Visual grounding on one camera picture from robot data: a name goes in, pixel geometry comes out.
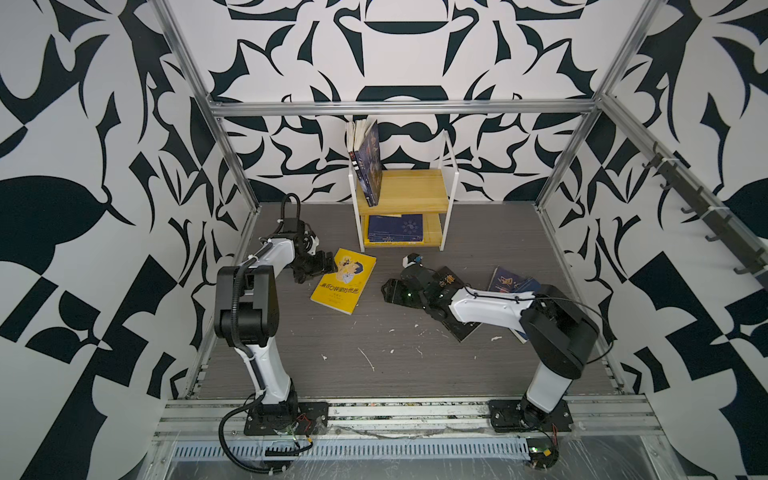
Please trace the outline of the black Murphy's law book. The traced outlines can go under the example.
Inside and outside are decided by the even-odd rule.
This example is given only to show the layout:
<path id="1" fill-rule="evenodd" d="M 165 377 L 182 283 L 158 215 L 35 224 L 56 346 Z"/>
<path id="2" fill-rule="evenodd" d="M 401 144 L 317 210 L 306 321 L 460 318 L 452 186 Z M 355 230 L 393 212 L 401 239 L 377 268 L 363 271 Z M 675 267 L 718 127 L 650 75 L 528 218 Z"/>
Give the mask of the black Murphy's law book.
<path id="1" fill-rule="evenodd" d="M 433 318 L 442 324 L 458 341 L 465 340 L 477 327 L 477 322 L 460 322 L 450 310 L 457 293 L 465 292 L 466 284 L 448 267 L 441 267 L 433 274 L 434 283 L 429 287 Z"/>

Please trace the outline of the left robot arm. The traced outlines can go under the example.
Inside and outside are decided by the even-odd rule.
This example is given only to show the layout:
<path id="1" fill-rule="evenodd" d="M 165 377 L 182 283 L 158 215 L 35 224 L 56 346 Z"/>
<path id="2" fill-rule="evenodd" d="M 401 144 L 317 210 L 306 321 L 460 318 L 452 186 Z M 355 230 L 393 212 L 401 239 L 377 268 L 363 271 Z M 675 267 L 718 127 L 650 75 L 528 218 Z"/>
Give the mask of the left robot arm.
<path id="1" fill-rule="evenodd" d="M 281 219 L 256 253 L 217 274 L 214 331 L 243 361 L 255 390 L 247 412 L 262 425 L 284 428 L 299 416 L 295 387 L 276 345 L 276 279 L 284 269 L 292 271 L 298 284 L 336 272 L 333 254 L 318 245 L 306 222 Z"/>

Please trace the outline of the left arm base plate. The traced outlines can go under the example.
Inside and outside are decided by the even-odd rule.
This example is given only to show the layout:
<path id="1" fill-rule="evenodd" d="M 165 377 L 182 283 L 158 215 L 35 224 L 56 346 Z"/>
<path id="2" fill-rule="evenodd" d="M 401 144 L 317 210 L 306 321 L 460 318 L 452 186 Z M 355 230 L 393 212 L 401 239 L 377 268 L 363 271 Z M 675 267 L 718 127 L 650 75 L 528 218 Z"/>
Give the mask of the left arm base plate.
<path id="1" fill-rule="evenodd" d="M 248 411 L 244 435 L 312 435 L 327 426 L 328 414 L 327 402 L 258 405 Z"/>

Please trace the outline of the yellow cartoon cover book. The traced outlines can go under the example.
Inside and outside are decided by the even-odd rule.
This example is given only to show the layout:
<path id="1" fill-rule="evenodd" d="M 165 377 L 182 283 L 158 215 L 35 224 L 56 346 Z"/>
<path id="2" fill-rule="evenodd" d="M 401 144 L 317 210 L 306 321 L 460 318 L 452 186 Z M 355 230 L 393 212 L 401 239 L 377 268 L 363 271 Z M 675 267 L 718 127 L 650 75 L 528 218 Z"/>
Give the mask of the yellow cartoon cover book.
<path id="1" fill-rule="evenodd" d="M 376 265 L 376 258 L 347 249 L 334 257 L 335 273 L 325 274 L 311 300 L 335 311 L 352 315 Z"/>

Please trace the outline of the navy Yijing book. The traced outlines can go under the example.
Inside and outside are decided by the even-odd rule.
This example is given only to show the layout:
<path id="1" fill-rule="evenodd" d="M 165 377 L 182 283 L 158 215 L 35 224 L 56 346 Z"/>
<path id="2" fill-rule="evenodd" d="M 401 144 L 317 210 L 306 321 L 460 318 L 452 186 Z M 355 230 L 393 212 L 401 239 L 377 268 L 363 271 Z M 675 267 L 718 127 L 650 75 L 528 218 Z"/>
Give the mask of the navy Yijing book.
<path id="1" fill-rule="evenodd" d="M 421 214 L 369 216 L 368 240 L 370 242 L 422 242 L 423 239 L 424 226 Z"/>

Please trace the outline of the purple Guiguzi portrait book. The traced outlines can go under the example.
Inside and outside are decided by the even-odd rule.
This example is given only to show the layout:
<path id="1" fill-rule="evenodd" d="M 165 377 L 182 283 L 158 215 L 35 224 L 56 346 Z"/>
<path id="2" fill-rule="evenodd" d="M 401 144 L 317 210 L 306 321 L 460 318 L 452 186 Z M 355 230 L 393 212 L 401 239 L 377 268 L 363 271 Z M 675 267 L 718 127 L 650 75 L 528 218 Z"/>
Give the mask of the purple Guiguzi portrait book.
<path id="1" fill-rule="evenodd" d="M 361 185 L 369 207 L 376 207 L 380 201 L 382 184 L 382 162 L 380 156 L 379 128 L 376 120 L 368 121 L 365 136 L 358 143 L 357 160 L 363 174 Z"/>

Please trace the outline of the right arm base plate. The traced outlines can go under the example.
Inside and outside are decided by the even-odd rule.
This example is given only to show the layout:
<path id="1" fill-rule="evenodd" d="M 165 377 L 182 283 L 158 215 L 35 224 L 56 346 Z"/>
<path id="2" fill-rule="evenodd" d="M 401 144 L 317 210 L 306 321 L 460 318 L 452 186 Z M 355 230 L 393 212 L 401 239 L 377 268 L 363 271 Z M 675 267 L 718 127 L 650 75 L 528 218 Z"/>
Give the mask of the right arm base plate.
<path id="1" fill-rule="evenodd" d="M 519 400 L 494 399 L 487 402 L 490 424 L 496 433 L 569 432 L 573 416 L 567 403 L 560 400 L 550 412 L 535 406 L 527 398 Z"/>

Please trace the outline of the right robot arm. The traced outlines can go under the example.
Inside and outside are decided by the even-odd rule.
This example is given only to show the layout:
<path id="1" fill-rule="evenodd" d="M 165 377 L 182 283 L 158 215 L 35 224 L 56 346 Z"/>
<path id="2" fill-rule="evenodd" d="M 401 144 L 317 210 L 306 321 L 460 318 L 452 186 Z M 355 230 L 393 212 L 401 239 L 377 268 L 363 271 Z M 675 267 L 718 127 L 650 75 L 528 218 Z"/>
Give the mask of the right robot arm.
<path id="1" fill-rule="evenodd" d="M 582 377 L 600 334 L 581 304 L 558 288 L 491 292 L 470 287 L 453 271 L 437 271 L 414 260 L 381 288 L 385 302 L 421 309 L 463 341 L 479 324 L 522 332 L 539 363 L 519 401 L 488 403 L 497 432 L 534 431 L 563 419 L 564 396 Z"/>

